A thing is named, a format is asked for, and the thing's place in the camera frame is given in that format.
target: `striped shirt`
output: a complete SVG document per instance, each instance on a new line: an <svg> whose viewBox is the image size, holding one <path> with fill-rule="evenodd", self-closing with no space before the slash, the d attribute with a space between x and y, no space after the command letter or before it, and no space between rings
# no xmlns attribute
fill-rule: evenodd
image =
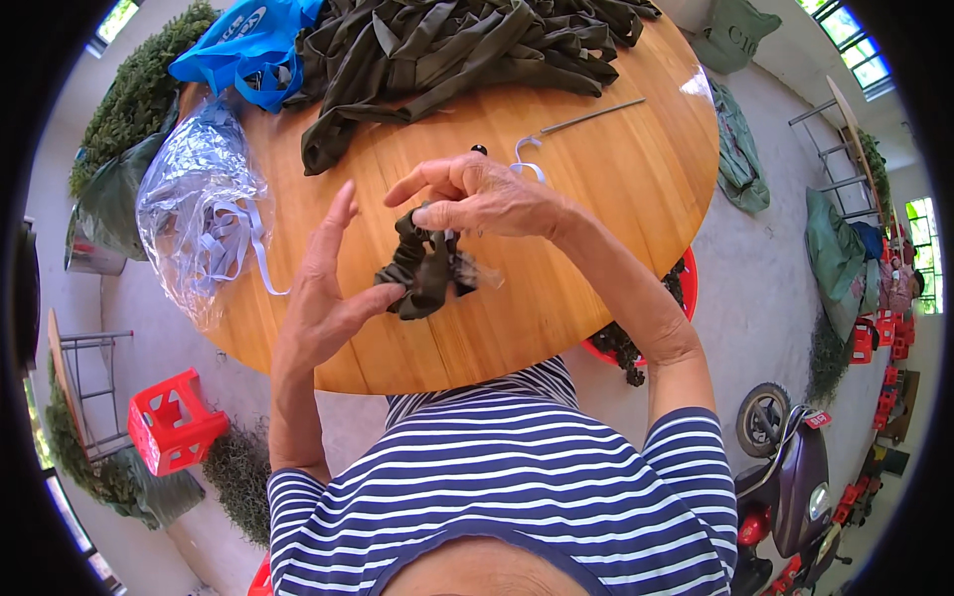
<svg viewBox="0 0 954 596"><path fill-rule="evenodd" d="M736 499L716 416L671 412L640 454L575 396L554 397L567 393L556 377L547 392L513 377L428 394L328 486L276 471L275 593L376 595L421 553L472 535L546 559L589 594L728 593Z"/></svg>

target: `person sitting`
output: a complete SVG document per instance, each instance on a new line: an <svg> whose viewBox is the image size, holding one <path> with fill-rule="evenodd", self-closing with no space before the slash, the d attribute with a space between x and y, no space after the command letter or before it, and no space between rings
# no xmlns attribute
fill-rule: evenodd
<svg viewBox="0 0 954 596"><path fill-rule="evenodd" d="M924 291L924 275L911 265L902 265L897 257L891 257L890 263L879 263L881 267L881 294L878 305L892 313L905 313L911 308L911 301Z"/></svg>

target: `electric scooter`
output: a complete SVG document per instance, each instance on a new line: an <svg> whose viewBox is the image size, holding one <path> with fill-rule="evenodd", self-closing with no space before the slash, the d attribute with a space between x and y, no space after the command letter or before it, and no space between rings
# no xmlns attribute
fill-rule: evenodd
<svg viewBox="0 0 954 596"><path fill-rule="evenodd" d="M800 568L789 578L790 589L813 586L836 559L841 525L832 522L828 454L820 430L830 421L807 404L791 407L785 390L770 382L753 389L739 408L739 444L768 462L736 477L733 596L757 594L772 579L772 562L756 554L769 534L782 557L801 557Z"/></svg>

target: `bucket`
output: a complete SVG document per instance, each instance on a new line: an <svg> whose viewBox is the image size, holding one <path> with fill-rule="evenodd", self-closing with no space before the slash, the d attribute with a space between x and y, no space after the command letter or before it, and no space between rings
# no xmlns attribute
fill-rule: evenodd
<svg viewBox="0 0 954 596"><path fill-rule="evenodd" d="M70 225L67 227L63 269L77 273L118 276L126 266L126 258L90 242L83 234L83 230L76 225L76 209L73 207Z"/></svg>

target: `red tag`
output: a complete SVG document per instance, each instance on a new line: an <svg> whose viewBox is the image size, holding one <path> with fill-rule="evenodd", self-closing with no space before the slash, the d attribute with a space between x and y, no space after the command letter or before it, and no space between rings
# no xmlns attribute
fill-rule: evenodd
<svg viewBox="0 0 954 596"><path fill-rule="evenodd" d="M818 412L815 416L805 419L805 423L812 428L821 428L830 421L832 421L832 417L824 412Z"/></svg>

